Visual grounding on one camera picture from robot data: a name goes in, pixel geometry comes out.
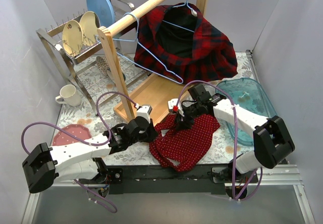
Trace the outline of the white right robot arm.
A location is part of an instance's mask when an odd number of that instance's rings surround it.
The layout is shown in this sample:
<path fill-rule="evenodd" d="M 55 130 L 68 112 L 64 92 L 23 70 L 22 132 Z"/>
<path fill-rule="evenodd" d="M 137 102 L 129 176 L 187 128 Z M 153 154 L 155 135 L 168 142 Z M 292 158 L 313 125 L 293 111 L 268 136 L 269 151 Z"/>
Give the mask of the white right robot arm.
<path fill-rule="evenodd" d="M 175 113 L 175 124 L 178 130 L 190 129 L 195 118 L 210 115 L 234 125 L 235 130 L 242 130 L 253 139 L 253 151 L 234 157 L 223 170 L 212 173 L 221 181 L 240 182 L 247 173 L 265 167 L 273 169 L 290 153 L 295 145 L 283 119 L 257 115 L 237 104 L 220 91 L 211 95 L 199 83 L 189 88 L 193 102 L 183 106 L 178 98 L 168 101 L 168 109 Z"/>

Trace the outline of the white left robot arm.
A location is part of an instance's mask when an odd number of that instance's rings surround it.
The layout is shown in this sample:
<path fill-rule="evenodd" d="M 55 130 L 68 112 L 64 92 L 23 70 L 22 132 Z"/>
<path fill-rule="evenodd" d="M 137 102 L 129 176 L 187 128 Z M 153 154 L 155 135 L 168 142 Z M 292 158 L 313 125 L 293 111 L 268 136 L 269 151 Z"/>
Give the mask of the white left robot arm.
<path fill-rule="evenodd" d="M 22 163 L 28 190 L 39 193 L 55 182 L 73 179 L 101 184 L 108 175 L 102 157 L 124 151 L 137 142 L 152 142 L 157 136 L 152 120 L 136 117 L 81 142 L 62 146 L 40 143 Z"/>

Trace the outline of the red polka dot cloth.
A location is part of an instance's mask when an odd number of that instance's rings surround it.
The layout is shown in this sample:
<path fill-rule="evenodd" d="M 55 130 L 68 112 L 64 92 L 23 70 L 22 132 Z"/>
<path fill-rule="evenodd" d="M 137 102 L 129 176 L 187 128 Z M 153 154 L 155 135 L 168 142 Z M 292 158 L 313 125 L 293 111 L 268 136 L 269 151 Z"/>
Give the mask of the red polka dot cloth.
<path fill-rule="evenodd" d="M 216 118 L 201 115 L 194 120 L 191 129 L 176 130 L 175 115 L 168 115 L 155 126 L 158 136 L 149 143 L 149 151 L 162 167 L 171 167 L 177 172 L 189 171 L 208 152 L 213 133 L 219 127 Z"/>

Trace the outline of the red plaid skirt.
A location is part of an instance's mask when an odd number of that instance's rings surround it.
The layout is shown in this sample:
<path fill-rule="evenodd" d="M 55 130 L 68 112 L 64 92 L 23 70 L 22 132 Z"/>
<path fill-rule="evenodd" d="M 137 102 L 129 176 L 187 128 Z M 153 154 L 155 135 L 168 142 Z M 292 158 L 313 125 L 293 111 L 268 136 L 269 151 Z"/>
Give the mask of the red plaid skirt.
<path fill-rule="evenodd" d="M 238 63 L 232 42 L 189 5 L 198 14 L 190 24 L 194 33 L 162 22 L 172 5 L 157 6 L 140 18 L 135 63 L 185 84 L 234 77 Z"/>

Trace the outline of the light blue wire hanger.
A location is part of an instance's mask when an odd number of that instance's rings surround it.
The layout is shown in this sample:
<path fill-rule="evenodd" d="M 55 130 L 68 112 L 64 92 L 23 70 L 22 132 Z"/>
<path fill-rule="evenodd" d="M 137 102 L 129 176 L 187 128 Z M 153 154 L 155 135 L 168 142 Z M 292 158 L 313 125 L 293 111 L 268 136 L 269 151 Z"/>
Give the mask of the light blue wire hanger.
<path fill-rule="evenodd" d="M 195 29 L 190 24 L 196 21 L 198 14 L 190 7 L 189 0 L 172 6 L 170 14 L 162 20 L 167 26 L 194 33 Z"/>

